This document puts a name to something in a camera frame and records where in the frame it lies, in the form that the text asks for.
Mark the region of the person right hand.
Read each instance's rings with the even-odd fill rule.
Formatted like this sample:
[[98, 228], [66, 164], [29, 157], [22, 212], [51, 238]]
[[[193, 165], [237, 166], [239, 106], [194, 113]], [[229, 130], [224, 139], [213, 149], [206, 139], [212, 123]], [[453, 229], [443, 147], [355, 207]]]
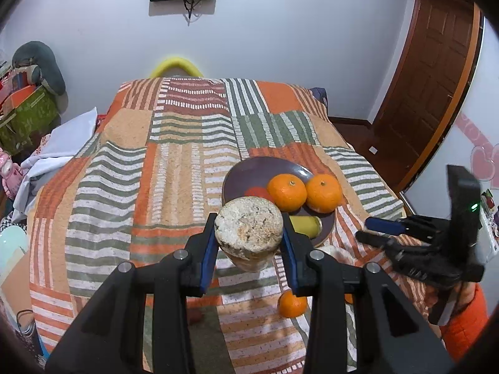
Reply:
[[462, 282], [460, 284], [458, 287], [458, 300], [456, 302], [458, 310], [466, 308], [474, 300], [475, 289], [475, 282]]

